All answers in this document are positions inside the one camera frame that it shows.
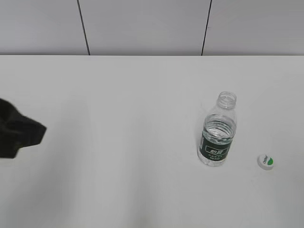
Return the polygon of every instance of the bottle neck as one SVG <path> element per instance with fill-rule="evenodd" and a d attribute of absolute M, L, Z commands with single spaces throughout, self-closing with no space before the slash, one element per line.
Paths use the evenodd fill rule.
<path fill-rule="evenodd" d="M 221 92 L 218 96 L 217 107 L 230 111 L 236 106 L 237 96 L 231 92 Z"/>

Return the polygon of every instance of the white table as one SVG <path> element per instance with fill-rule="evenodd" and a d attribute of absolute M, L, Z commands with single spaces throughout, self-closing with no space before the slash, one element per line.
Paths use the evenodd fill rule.
<path fill-rule="evenodd" d="M 0 97 L 48 127 L 0 161 L 1 228 L 302 228 L 304 57 L 1 56 Z M 237 94 L 227 161 L 197 158 Z M 257 156 L 274 158 L 272 171 Z"/>

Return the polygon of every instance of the black line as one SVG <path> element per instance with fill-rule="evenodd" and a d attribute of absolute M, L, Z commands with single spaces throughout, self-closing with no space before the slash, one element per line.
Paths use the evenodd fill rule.
<path fill-rule="evenodd" d="M 82 13 L 81 13 L 81 9 L 80 9 L 79 0 L 77 0 L 77 5 L 78 5 L 78 9 L 79 9 L 79 15 L 80 15 L 80 19 L 81 19 L 82 29 L 83 29 L 83 31 L 84 31 L 84 36 L 85 36 L 85 41 L 86 41 L 85 44 L 86 44 L 87 53 L 88 53 L 89 56 L 90 56 L 91 54 L 90 54 L 89 45 L 88 45 L 88 43 L 87 43 L 86 30 L 85 30 L 84 20 L 83 20 L 83 18 L 82 18 Z"/>
<path fill-rule="evenodd" d="M 204 47 L 205 47 L 205 40 L 206 40 L 206 33 L 207 33 L 207 29 L 208 29 L 208 23 L 209 23 L 209 16 L 210 16 L 210 11 L 211 11 L 211 5 L 212 5 L 212 0 L 210 0 L 210 5 L 209 5 L 209 11 L 208 11 L 208 17 L 207 17 L 207 24 L 206 24 L 204 41 L 203 41 L 203 47 L 201 48 L 201 56 L 203 55 Z"/>

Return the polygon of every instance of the clear plastic bottle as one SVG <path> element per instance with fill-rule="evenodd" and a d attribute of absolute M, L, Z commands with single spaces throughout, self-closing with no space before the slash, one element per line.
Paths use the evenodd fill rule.
<path fill-rule="evenodd" d="M 237 128 L 237 96 L 222 92 L 204 121 L 198 156 L 209 166 L 220 166 L 226 159 Z"/>

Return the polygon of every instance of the bottle cap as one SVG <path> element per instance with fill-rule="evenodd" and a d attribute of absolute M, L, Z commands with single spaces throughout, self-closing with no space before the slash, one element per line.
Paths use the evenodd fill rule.
<path fill-rule="evenodd" d="M 261 154 L 257 158 L 257 163 L 263 170 L 271 170 L 274 167 L 274 160 L 267 154 Z"/>

